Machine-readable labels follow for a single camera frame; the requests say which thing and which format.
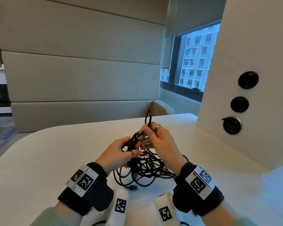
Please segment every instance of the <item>hand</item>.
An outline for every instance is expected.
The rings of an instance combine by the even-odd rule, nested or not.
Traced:
[[[180,170],[187,163],[186,159],[179,152],[176,143],[168,129],[160,127],[155,130],[157,123],[151,122],[150,128],[145,124],[139,132],[144,132],[140,136],[135,148],[141,150],[154,148],[159,158],[165,163],[166,167],[174,172],[175,175],[180,174]]]
[[[130,139],[131,137],[125,137],[119,140],[114,140],[95,162],[102,166],[107,174],[120,168],[127,161],[132,159],[131,152],[123,152],[121,150],[121,147]],[[133,150],[133,152],[134,157],[138,157],[142,153],[140,150]]]

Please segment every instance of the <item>person's right hand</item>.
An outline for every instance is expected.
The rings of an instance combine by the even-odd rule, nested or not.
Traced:
[[[176,143],[168,129],[160,127],[155,130],[157,123],[151,122],[150,128],[145,124],[139,132],[144,132],[140,136],[135,149],[139,147],[141,150],[154,148],[159,158],[165,163],[166,167],[174,172],[175,175],[180,174],[180,170],[187,163],[187,160],[179,152]]]

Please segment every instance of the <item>qr code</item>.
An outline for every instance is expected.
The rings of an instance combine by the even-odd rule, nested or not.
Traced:
[[[202,171],[200,172],[200,176],[203,178],[203,180],[204,180],[207,184],[209,184],[210,181],[212,180],[211,176],[210,176],[205,170],[202,170]]]
[[[94,179],[89,177],[87,174],[84,174],[80,181],[77,183],[83,190],[87,190],[89,186],[92,184]]]
[[[161,214],[161,217],[162,217],[163,221],[167,221],[167,220],[172,219],[172,215],[171,215],[171,213],[169,211],[168,206],[159,209],[159,213]]]
[[[190,184],[197,193],[200,193],[206,187],[204,182],[198,176],[196,176],[196,178]]]
[[[78,180],[78,178],[83,174],[83,171],[81,171],[80,169],[78,169],[78,171],[71,177],[71,180],[73,180],[74,182],[76,182]]]
[[[119,213],[124,213],[126,209],[126,200],[123,199],[117,199],[117,204],[115,206],[115,211]]]

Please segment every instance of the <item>black wristband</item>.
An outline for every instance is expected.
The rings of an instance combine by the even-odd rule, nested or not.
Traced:
[[[77,195],[67,187],[58,197],[69,208],[85,216],[92,207],[98,211],[105,210],[113,199],[113,190],[107,186],[107,174],[104,169],[97,163],[91,162],[87,166],[98,174],[97,179],[87,190],[83,197]]]
[[[215,209],[224,200],[224,196],[217,186],[204,200],[193,190],[185,179],[196,167],[191,162],[187,162],[181,168],[180,175],[174,178],[177,186],[173,190],[173,203],[178,210],[184,213],[192,210],[195,215],[204,216]]]

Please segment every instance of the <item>window frame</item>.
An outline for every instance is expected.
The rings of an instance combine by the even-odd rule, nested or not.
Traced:
[[[202,101],[202,97],[204,94],[203,91],[198,91],[198,90],[194,90],[191,88],[179,86],[179,82],[181,79],[181,67],[183,64],[183,60],[185,59],[184,55],[185,55],[186,38],[187,38],[187,34],[191,32],[195,32],[195,31],[198,31],[198,30],[201,30],[207,27],[211,27],[211,26],[214,26],[220,23],[221,21],[218,21],[211,25],[206,25],[201,28],[197,28],[195,30],[187,32],[185,34],[180,34],[180,35],[175,36],[173,51],[172,51],[172,58],[171,58],[171,65],[170,65],[169,81],[168,82],[160,81],[161,88],[171,91],[173,93],[185,96],[187,98],[199,101],[199,102]]]

